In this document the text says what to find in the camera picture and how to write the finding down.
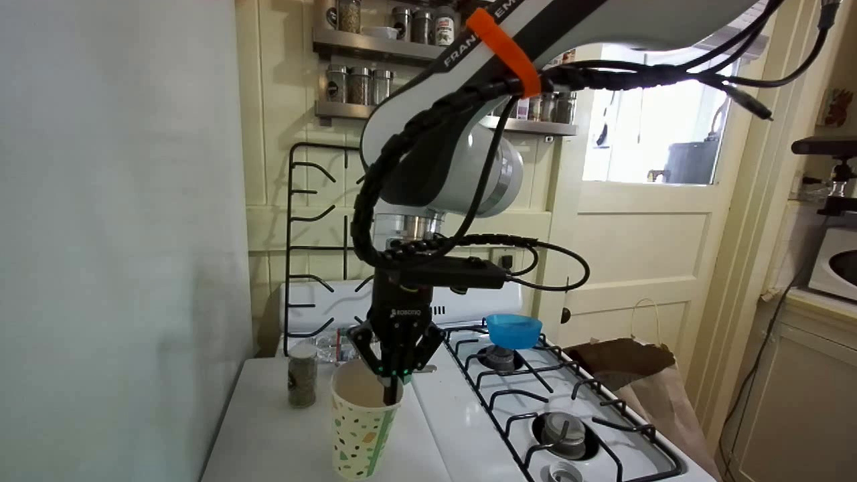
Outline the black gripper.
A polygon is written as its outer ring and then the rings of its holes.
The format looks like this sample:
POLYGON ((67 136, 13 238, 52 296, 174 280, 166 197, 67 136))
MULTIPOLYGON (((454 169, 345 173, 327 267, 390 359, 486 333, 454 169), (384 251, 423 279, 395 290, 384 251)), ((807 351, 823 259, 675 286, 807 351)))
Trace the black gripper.
POLYGON ((348 341, 375 374, 384 371, 384 404, 392 406, 446 341, 431 322, 435 290, 502 290, 507 270, 477 258, 431 258, 441 219, 430 215, 396 215, 382 238, 390 248, 372 275, 367 322, 351 327, 348 341))

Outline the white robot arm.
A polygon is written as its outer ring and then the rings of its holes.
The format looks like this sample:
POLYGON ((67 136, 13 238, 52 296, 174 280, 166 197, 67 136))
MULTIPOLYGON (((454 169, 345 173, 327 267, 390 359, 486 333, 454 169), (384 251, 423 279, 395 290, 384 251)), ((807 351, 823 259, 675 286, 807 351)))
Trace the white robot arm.
POLYGON ((458 212, 463 219, 490 217, 518 189, 498 165, 502 136, 477 132, 493 105, 516 105, 554 85, 581 92, 632 92, 698 80, 732 97, 759 117, 769 117, 754 94, 757 77, 735 77, 723 67, 766 26, 761 11, 750 26, 683 65, 641 65, 620 59, 570 61, 560 57, 586 43, 631 43, 644 47, 687 47, 735 21, 754 0, 498 0, 467 15, 467 33, 435 65, 390 97, 362 132, 364 184, 355 201, 351 240, 356 258, 375 267, 367 323, 355 342, 387 392, 423 369, 443 342, 430 303, 438 286, 498 290, 516 275, 462 248, 469 229, 406 240, 395 248, 372 243, 382 201, 427 212, 458 212))

